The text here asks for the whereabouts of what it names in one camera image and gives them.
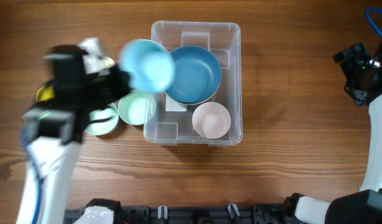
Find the yellow plastic cup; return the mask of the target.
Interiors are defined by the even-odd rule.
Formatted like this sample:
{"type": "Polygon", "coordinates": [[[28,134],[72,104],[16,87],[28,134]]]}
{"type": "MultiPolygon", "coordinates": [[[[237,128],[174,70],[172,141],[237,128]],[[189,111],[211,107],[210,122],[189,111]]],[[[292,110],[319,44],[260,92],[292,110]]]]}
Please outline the yellow plastic cup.
{"type": "Polygon", "coordinates": [[[49,101],[54,98],[55,98],[55,93],[54,93],[54,88],[52,85],[40,87],[35,95],[36,102],[49,101]]]}

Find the mint green bowl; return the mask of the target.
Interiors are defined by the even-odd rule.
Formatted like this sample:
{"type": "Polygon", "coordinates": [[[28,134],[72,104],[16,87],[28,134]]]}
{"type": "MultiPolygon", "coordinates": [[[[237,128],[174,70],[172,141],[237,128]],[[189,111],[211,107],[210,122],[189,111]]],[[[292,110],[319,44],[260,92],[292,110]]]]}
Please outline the mint green bowl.
{"type": "Polygon", "coordinates": [[[154,95],[131,90],[118,103],[120,118],[127,124],[139,126],[149,121],[156,112],[154,95]]]}
{"type": "Polygon", "coordinates": [[[104,110],[95,110],[89,114],[90,120],[105,119],[104,122],[89,124],[85,132],[94,136],[109,134],[117,127],[119,123],[118,108],[114,103],[110,103],[104,110]]]}

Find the light blue bowl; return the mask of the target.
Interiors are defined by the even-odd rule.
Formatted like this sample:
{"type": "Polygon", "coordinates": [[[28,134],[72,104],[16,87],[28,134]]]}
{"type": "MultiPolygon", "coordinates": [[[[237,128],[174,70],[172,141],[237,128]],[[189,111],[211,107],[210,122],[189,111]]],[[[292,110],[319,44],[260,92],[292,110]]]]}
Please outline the light blue bowl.
{"type": "Polygon", "coordinates": [[[118,67],[129,73],[131,88],[146,93],[166,91],[175,77],[175,63],[169,51],[147,39],[128,42],[120,51],[118,67]]]}

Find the pink bowl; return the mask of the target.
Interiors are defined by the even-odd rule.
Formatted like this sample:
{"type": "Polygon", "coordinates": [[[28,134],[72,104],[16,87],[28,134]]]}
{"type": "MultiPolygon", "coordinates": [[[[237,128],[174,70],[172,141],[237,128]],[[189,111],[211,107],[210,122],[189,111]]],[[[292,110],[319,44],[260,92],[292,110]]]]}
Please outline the pink bowl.
{"type": "Polygon", "coordinates": [[[218,139],[230,129],[230,113],[219,103],[206,102],[198,106],[193,112],[192,125],[200,136],[218,139]]]}

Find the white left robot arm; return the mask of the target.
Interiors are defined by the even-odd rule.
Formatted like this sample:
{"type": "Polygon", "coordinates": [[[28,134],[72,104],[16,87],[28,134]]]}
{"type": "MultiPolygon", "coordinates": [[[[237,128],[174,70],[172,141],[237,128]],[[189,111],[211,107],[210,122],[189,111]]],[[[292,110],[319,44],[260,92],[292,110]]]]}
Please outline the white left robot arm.
{"type": "Polygon", "coordinates": [[[72,174],[91,119],[130,92],[129,75],[106,65],[100,44],[58,45],[45,56],[52,78],[24,113],[21,143],[27,155],[26,181],[17,223],[62,223],[72,174]]]}

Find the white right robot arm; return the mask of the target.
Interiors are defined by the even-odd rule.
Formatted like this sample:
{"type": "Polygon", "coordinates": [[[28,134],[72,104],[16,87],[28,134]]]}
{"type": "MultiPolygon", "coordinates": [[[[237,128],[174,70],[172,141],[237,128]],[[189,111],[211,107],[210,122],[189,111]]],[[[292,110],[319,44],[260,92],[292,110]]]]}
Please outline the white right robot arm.
{"type": "Polygon", "coordinates": [[[302,223],[382,222],[382,36],[374,55],[357,43],[333,56],[346,77],[343,87],[357,106],[367,106],[371,137],[365,178],[357,193],[331,202],[300,194],[286,198],[281,220],[302,223]]]}

